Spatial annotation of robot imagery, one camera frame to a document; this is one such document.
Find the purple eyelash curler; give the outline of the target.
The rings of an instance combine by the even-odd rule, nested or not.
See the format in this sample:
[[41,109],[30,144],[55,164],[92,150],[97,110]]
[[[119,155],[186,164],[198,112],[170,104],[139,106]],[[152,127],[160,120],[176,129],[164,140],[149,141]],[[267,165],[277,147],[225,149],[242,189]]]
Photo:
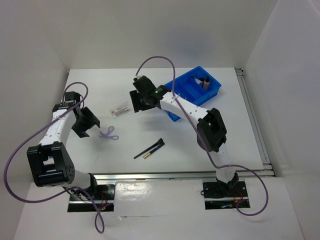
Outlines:
[[107,132],[103,133],[102,131],[100,131],[99,137],[101,139],[111,139],[117,141],[120,137],[118,135],[113,135],[114,130],[115,127],[112,125],[108,128]]

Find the green gold mascara pencil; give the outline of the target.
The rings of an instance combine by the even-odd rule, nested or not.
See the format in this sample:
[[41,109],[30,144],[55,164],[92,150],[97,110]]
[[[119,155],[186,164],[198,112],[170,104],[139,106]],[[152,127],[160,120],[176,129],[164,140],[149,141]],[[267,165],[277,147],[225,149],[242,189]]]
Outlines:
[[150,155],[152,155],[154,152],[156,152],[157,150],[159,150],[161,147],[163,147],[165,145],[165,143],[161,143],[158,146],[156,146],[154,149],[152,149],[150,152],[148,152],[146,155],[143,156],[144,159],[148,158]]

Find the beige foundation bottle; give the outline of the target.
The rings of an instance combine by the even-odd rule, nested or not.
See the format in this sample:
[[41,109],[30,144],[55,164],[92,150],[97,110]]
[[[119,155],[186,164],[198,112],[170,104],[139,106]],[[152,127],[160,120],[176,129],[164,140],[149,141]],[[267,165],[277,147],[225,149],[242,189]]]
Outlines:
[[207,76],[203,82],[202,87],[205,91],[207,91],[209,89],[209,86],[210,86],[210,77]]

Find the clear tube black cap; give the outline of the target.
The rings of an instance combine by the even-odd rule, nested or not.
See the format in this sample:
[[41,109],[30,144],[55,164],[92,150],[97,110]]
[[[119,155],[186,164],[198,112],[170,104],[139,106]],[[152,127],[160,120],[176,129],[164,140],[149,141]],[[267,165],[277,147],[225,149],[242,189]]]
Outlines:
[[191,78],[200,86],[203,87],[205,79],[203,77],[196,78],[194,76],[191,76]]

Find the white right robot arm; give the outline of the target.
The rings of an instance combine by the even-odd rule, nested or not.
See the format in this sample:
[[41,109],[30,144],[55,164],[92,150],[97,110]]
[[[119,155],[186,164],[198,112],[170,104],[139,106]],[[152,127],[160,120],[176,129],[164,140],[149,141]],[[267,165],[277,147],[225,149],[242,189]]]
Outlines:
[[208,153],[216,169],[220,194],[230,196],[236,189],[239,177],[227,151],[227,129],[219,110],[199,107],[164,85],[156,87],[144,75],[136,76],[133,85],[135,90],[130,91],[129,95],[136,113],[158,108],[191,123],[196,132],[197,144]]

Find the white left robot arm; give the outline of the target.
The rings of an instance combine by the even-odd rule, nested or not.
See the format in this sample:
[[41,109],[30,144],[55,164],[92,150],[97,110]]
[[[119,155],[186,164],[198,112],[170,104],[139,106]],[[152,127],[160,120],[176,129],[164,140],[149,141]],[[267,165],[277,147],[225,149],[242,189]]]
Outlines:
[[26,154],[37,187],[80,187],[81,194],[92,200],[99,193],[95,177],[76,170],[66,149],[71,131],[79,138],[87,138],[87,130],[94,126],[101,127],[100,120],[88,107],[76,106],[80,101],[78,92],[66,92],[64,101],[52,109],[55,123],[48,128],[38,145],[28,148]]

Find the black makeup brush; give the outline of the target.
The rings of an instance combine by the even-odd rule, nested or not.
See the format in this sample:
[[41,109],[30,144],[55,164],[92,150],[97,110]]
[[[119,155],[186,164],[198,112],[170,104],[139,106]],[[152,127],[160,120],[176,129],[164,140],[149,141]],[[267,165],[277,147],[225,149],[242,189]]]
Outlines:
[[142,152],[140,152],[139,154],[137,154],[136,156],[134,156],[133,158],[136,159],[139,156],[141,156],[142,154],[152,150],[153,148],[157,147],[158,145],[162,144],[164,141],[162,138],[160,138],[156,143],[154,143],[153,145],[151,145],[150,147],[148,147],[147,149],[143,150]]

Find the clear false eyelash case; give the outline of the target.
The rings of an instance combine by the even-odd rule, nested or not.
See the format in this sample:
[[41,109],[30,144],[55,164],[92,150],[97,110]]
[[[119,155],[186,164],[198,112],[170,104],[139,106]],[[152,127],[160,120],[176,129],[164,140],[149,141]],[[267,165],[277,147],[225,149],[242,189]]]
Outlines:
[[112,117],[114,119],[116,119],[116,118],[130,112],[131,110],[132,110],[132,105],[128,101],[126,101],[126,102],[123,102],[123,103],[111,108],[109,110],[109,112],[112,115]]

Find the blue compartment tray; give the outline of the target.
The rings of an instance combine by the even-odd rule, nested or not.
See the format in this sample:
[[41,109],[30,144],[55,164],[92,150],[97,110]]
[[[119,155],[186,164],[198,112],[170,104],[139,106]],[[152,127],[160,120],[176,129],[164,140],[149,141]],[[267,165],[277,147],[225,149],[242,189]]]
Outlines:
[[[199,86],[191,76],[204,79],[209,76],[210,84],[208,90],[204,90],[203,87]],[[174,90],[175,93],[175,97],[172,95],[165,97],[164,110],[168,113],[171,120],[176,122],[181,118],[186,118],[177,104],[179,102],[192,121],[196,123],[197,116],[203,117],[206,115],[206,110],[200,106],[215,97],[222,85],[204,68],[197,66],[177,77],[175,81],[166,83],[164,86],[170,90]]]

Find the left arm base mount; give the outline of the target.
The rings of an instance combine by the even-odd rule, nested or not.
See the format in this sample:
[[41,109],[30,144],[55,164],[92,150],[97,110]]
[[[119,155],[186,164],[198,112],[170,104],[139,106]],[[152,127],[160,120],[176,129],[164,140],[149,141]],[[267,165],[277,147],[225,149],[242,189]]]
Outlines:
[[[113,212],[115,208],[115,183],[98,184],[93,190],[87,189],[94,201],[94,204],[101,212]],[[80,190],[69,192],[68,213],[88,213],[95,212],[96,209],[92,201]]]

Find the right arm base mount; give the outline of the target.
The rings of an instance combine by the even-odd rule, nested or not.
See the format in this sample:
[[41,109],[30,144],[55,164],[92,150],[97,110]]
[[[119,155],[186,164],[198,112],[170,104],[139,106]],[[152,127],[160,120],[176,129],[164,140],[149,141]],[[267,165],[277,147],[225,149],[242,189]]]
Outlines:
[[223,192],[216,181],[204,181],[200,194],[204,198],[205,210],[227,210],[250,208],[246,183],[240,180],[230,192]]

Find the aluminium side rail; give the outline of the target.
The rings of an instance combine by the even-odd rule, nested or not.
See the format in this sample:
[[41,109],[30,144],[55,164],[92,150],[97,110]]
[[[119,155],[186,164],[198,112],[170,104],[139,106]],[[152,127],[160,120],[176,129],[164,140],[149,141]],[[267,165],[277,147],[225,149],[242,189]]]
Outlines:
[[249,116],[249,120],[251,123],[251,127],[253,130],[253,134],[255,137],[255,141],[257,143],[257,147],[258,147],[258,151],[260,154],[260,158],[261,158],[261,162],[263,165],[263,171],[264,172],[270,172],[270,174],[266,173],[265,175],[268,176],[274,176],[274,170],[273,170],[273,166],[272,163],[270,162],[270,158],[269,158],[269,154],[265,145],[265,141],[263,139],[262,136],[262,132],[256,117],[256,113],[253,107],[253,103],[251,100],[251,97],[249,95],[249,91],[245,82],[245,78],[244,78],[244,71],[242,68],[235,68],[235,74],[239,83],[239,87],[241,89],[241,93],[244,99],[244,103],[247,109],[247,113]]

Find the aluminium front rail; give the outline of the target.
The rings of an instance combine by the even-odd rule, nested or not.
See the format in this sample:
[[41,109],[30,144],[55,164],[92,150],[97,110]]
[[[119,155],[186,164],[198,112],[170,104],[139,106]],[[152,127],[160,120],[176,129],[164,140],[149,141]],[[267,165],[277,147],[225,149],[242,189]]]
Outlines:
[[192,180],[215,179],[215,171],[200,172],[167,172],[167,173],[123,173],[123,174],[95,174],[98,182],[111,181],[160,181],[160,180]]

